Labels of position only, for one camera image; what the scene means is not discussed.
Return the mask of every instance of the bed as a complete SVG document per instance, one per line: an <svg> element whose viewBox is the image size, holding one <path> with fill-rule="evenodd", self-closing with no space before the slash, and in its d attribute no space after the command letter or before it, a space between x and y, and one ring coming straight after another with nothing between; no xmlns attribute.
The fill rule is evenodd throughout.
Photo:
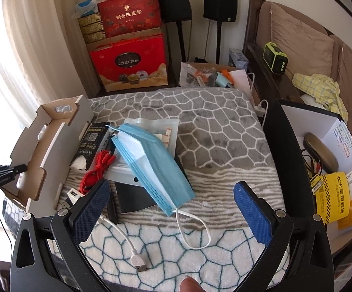
<svg viewBox="0 0 352 292"><path fill-rule="evenodd" d="M99 224L80 245L98 275L121 291L178 291L186 275L207 292L233 291L264 249L234 202L235 183L246 181L274 210L285 208L269 146L245 93L215 87L175 88L105 96L92 99L91 104L96 122L121 125L127 117L179 118L176 154L196 194L182 209L204 219L212 235L209 247L186 249L175 216L167 217L157 206L120 215L119 226L144 256L148 270L136 272L125 239ZM60 204L70 188L78 189L82 176L70 170ZM114 183L110 184L115 194ZM14 233L22 216L6 201L4 217ZM183 227L191 243L205 243L206 231L199 222L183 218ZM50 245L58 262L57 247L52 241ZM281 280L287 264L288 254L271 284Z"/></svg>

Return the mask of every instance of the green device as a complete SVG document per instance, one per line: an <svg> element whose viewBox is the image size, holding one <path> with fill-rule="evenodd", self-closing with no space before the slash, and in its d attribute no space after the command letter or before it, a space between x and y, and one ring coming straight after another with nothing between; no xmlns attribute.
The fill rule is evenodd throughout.
<svg viewBox="0 0 352 292"><path fill-rule="evenodd" d="M273 73L282 75L285 72L285 68L288 64L288 57L276 46L275 43L268 42L265 44L262 57Z"/></svg>

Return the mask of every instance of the usb connector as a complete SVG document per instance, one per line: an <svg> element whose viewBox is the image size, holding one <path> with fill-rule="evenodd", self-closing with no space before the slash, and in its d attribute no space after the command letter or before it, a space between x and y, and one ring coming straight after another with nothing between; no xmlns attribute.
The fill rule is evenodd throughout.
<svg viewBox="0 0 352 292"><path fill-rule="evenodd" d="M130 261L133 267L136 267L138 272L147 270L144 259L137 251L133 251L133 255L131 256Z"/></svg>

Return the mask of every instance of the black speaker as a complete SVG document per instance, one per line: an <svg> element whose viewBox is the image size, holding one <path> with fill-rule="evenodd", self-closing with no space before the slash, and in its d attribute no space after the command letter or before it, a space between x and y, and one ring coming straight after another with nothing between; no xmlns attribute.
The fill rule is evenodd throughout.
<svg viewBox="0 0 352 292"><path fill-rule="evenodd" d="M192 20L190 0L158 0L165 23Z"/></svg>
<svg viewBox="0 0 352 292"><path fill-rule="evenodd" d="M217 22L235 22L238 0L204 0L204 15Z"/></svg>

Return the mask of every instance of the speaker stand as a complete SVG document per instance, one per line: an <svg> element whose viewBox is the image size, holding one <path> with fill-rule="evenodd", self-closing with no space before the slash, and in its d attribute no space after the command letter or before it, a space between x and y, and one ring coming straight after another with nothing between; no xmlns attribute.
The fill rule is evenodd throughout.
<svg viewBox="0 0 352 292"><path fill-rule="evenodd" d="M222 22L216 23L216 60L215 63L219 64L219 57L221 55L221 38L222 38Z"/></svg>
<svg viewBox="0 0 352 292"><path fill-rule="evenodd" d="M186 63L187 60L185 58L185 48L184 48L184 38L183 38L183 28L181 27L181 21L176 21L177 32L179 34L179 42L180 42L180 51L181 51L181 61Z"/></svg>

